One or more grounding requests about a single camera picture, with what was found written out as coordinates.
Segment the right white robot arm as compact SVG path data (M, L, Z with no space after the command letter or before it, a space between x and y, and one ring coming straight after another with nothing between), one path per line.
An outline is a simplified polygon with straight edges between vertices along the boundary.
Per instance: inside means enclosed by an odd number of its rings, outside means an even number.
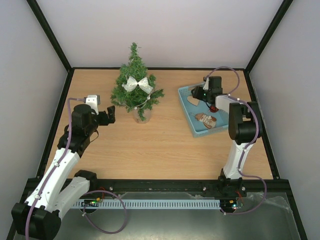
M200 87L199 93L193 93L193 97L228 114L228 134L232 145L222 169L226 179L218 183L218 191L229 196L236 189L232 180L244 176L243 167L249 151L262 135L262 118L257 102L246 102L230 94L223 94L220 76L204 77L203 81L204 85Z

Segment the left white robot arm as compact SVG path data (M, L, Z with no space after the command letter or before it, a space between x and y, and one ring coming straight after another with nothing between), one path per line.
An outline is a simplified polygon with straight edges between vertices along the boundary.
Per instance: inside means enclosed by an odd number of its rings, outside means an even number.
M11 210L13 223L20 235L39 240L52 240L61 227L65 214L73 204L97 184L94 172L81 170L63 188L66 179L91 143L91 136L99 126L116 121L115 106L98 111L93 104L78 104L69 116L71 121L60 137L54 159L47 172L23 203Z

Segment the white mesh bow ornament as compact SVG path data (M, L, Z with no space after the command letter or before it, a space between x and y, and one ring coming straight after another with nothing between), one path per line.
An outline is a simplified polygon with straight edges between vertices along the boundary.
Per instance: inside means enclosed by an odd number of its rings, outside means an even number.
M123 83L121 85L127 92L132 92L136 89L136 87L139 87L142 91L144 91L146 94L150 95L154 88L149 85L149 81L147 77L144 77L137 81L134 77L129 76L126 83Z

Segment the light blue plastic basket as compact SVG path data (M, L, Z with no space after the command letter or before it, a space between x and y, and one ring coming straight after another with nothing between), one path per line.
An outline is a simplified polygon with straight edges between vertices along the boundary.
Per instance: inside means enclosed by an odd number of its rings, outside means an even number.
M223 111L219 110L218 112L210 112L209 107L206 105L205 102L200 101L197 106L190 103L187 98L191 97L191 90L194 89L197 86L203 86L204 83L198 83L193 84L189 86L183 86L178 89L178 97L180 101L180 105L182 107L183 113L185 115L185 118L188 122L190 131L192 133L192 136L194 138L198 137L204 137L207 135L215 134L218 132L226 131L228 130L228 121L229 116L228 114ZM205 125L199 121L196 120L195 116L196 114L206 114L207 116L212 116L216 118L216 124L214 128L207 128Z

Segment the fairy light string white beads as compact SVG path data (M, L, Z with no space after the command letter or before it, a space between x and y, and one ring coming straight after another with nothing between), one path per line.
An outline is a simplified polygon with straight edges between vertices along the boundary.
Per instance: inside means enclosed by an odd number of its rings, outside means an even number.
M148 83L153 87L153 91L151 94L147 94L142 91L139 87L136 87L135 90L131 92L127 92L122 84L127 82L129 76L135 78L137 81L148 78ZM136 112L137 117L140 121L145 121L146 111L151 111L154 105L159 104L159 98L163 98L165 96L164 90L162 88L156 88L156 77L151 74L147 75L147 72L144 71L121 71L119 77L116 79L116 86L112 90L111 101L113 104L124 107L127 112Z

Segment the small green christmas tree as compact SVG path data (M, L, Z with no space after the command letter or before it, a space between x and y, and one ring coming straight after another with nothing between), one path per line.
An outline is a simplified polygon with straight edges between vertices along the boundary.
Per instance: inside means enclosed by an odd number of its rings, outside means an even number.
M133 112L138 123L147 123L153 106L165 96L164 90L156 87L156 80L153 74L148 74L148 68L139 55L139 47L133 42L128 63L120 67L111 91L111 103L125 108L128 113Z

